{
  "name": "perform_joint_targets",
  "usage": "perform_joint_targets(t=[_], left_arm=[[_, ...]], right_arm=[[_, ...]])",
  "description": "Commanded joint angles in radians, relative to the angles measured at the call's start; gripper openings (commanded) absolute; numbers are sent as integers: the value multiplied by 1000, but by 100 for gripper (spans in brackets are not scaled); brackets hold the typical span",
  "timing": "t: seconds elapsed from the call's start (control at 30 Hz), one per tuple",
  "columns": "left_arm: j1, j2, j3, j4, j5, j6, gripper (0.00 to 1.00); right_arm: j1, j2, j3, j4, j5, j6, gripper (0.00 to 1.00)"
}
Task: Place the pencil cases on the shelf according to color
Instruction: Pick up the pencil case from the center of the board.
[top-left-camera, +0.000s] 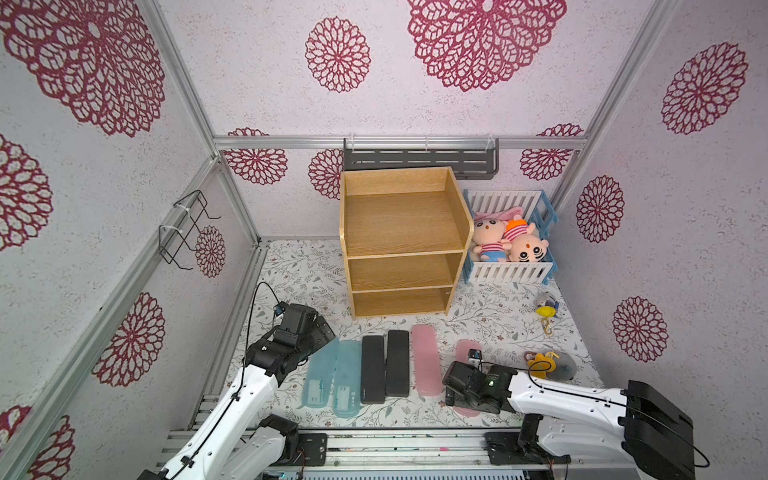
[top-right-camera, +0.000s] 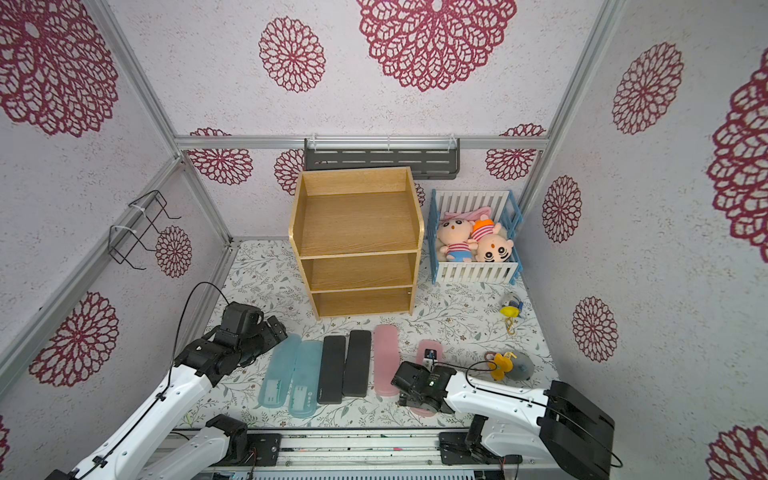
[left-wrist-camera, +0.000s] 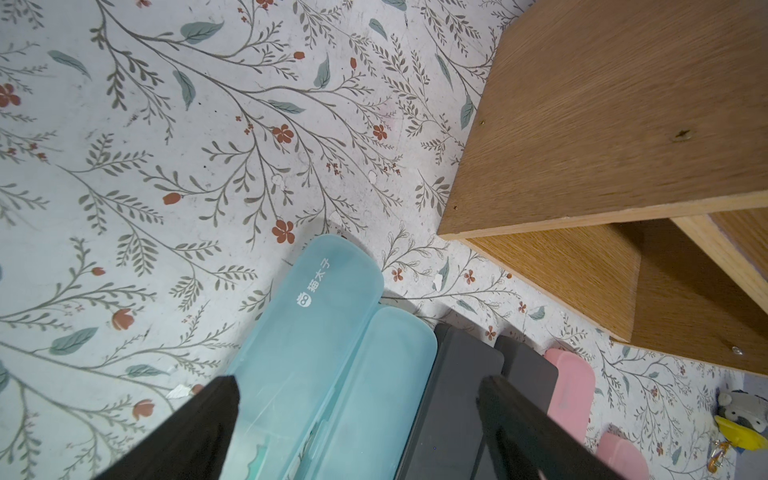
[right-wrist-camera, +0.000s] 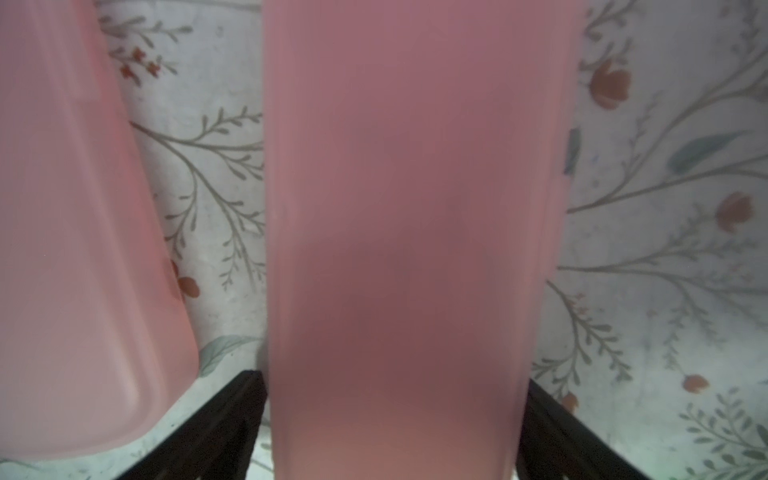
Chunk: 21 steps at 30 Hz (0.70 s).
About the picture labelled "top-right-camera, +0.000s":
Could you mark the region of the pink pencil case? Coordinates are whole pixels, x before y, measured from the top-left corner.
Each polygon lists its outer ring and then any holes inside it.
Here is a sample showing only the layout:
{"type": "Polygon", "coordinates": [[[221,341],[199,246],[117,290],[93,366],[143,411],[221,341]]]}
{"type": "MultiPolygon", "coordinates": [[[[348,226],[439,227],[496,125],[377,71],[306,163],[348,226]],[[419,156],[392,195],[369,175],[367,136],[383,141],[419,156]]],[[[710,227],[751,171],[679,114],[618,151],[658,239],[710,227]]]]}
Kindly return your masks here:
{"type": "Polygon", "coordinates": [[[399,390],[391,382],[400,365],[398,329],[378,325],[373,332],[374,390],[381,397],[392,397],[399,390]]]}
{"type": "Polygon", "coordinates": [[[426,369],[426,373],[423,375],[423,380],[416,387],[416,393],[414,399],[411,401],[411,410],[414,414],[421,417],[432,417],[435,415],[434,411],[434,396],[436,385],[439,380],[439,375],[434,373],[434,368],[438,361],[442,359],[443,346],[440,342],[435,340],[422,340],[418,345],[417,350],[417,363],[426,369]],[[423,352],[425,349],[435,349],[438,352],[438,360],[431,371],[427,370],[422,365],[423,352]]]}

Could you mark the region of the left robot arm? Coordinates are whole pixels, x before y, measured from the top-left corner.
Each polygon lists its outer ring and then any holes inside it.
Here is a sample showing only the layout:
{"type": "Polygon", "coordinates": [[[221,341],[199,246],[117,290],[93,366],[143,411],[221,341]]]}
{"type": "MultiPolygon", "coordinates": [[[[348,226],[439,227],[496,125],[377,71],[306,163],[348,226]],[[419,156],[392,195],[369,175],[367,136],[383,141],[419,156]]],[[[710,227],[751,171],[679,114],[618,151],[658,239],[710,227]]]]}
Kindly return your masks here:
{"type": "Polygon", "coordinates": [[[247,425],[224,414],[162,459],[147,461],[194,404],[223,378],[288,338],[285,326],[257,307],[232,302],[221,324],[190,342],[174,358],[167,378],[87,458],[49,479],[191,479],[222,460],[247,459],[247,425]]]}

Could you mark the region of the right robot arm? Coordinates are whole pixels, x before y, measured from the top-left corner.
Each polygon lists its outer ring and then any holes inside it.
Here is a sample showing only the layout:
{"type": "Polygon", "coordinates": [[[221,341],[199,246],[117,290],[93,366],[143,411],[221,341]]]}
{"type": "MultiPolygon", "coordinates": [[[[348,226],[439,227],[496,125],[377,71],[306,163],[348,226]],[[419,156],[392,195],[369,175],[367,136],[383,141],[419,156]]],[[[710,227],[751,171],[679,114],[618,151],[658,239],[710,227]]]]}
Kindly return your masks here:
{"type": "Polygon", "coordinates": [[[544,389],[515,388],[473,375],[492,370],[483,362],[426,367],[404,361],[392,375],[400,405],[470,416],[466,433],[440,435],[445,464],[519,467],[530,461],[557,466],[574,479],[607,479],[622,467],[613,452],[614,420],[577,389],[557,380],[544,389]]]}

